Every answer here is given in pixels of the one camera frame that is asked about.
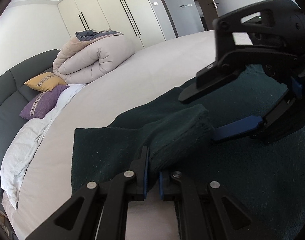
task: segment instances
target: wardrobe door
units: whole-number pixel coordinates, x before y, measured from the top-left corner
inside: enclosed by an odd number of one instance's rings
[[[143,49],[142,42],[139,38],[134,23],[131,22],[131,17],[127,13],[126,5],[122,0],[98,0],[110,28],[114,31],[123,33],[134,44],[136,51]]]
[[[74,37],[76,32],[86,29],[75,0],[62,0],[58,8],[71,37]]]
[[[123,0],[144,47],[165,41],[149,0]]]
[[[81,17],[90,30],[108,30],[109,24],[97,0],[75,0]]]

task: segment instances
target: metal screw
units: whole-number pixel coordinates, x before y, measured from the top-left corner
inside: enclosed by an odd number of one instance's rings
[[[223,30],[228,30],[230,28],[230,25],[228,22],[225,22],[225,21],[221,21],[220,22],[220,27],[223,29]]]
[[[217,182],[217,181],[212,181],[212,182],[210,183],[210,186],[211,186],[212,188],[219,188],[219,187],[220,187],[220,184],[219,184],[219,182]]]
[[[172,175],[174,178],[180,178],[182,176],[182,173],[180,171],[174,171]]]
[[[87,183],[87,188],[89,189],[93,189],[93,188],[96,188],[97,187],[97,183],[94,182],[94,181],[90,181]]]
[[[130,178],[132,176],[134,176],[134,172],[133,171],[125,171],[124,172],[124,176],[127,177],[127,178]]]

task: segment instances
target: dark green towel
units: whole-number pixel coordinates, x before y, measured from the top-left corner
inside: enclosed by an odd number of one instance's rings
[[[72,191],[89,181],[105,182],[126,171],[140,157],[143,146],[150,149],[150,183],[155,182],[161,169],[191,155],[196,148],[207,146],[213,130],[208,111],[200,104],[172,110],[176,112],[150,115],[150,121],[141,128],[116,127],[114,122],[107,128],[75,129]],[[143,121],[145,113],[139,111],[131,118]]]
[[[157,152],[150,175],[174,163],[171,169],[197,181],[217,180],[281,239],[294,238],[305,223],[305,127],[269,146],[249,138],[209,145],[211,125],[200,106],[209,111],[211,124],[219,127],[249,115],[262,115],[285,92],[286,86],[267,77],[260,66],[252,65],[236,81],[182,105],[178,96],[192,82],[119,115],[107,128],[76,129],[73,192],[89,180],[106,181],[126,170],[139,155],[141,146],[147,145]],[[177,124],[180,113],[182,118],[186,114],[187,117]],[[198,119],[204,127],[197,125]],[[183,130],[188,131],[187,140],[171,143],[171,133],[176,138],[183,135]],[[160,132],[166,137],[158,136]]]

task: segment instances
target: beige comforter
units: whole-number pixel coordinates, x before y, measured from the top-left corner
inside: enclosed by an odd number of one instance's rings
[[[88,84],[118,67],[135,53],[135,46],[115,31],[76,33],[53,63],[54,74],[67,84]]]

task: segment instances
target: door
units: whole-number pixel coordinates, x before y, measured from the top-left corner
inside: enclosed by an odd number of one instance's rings
[[[212,25],[214,19],[218,18],[217,9],[221,6],[220,1],[217,0],[198,0],[201,10],[203,12],[207,29],[213,30],[214,27]]]
[[[144,47],[165,41],[149,0],[122,0]]]
[[[114,31],[123,33],[135,44],[136,51],[143,49],[144,46],[139,38],[130,16],[127,14],[126,6],[122,0],[98,0],[104,12],[110,28]]]
[[[74,37],[76,32],[86,30],[75,0],[62,0],[58,8],[71,37]]]
[[[179,37],[205,30],[194,0],[164,1],[167,4]]]
[[[97,0],[75,0],[80,15],[90,30],[103,31],[109,24]]]

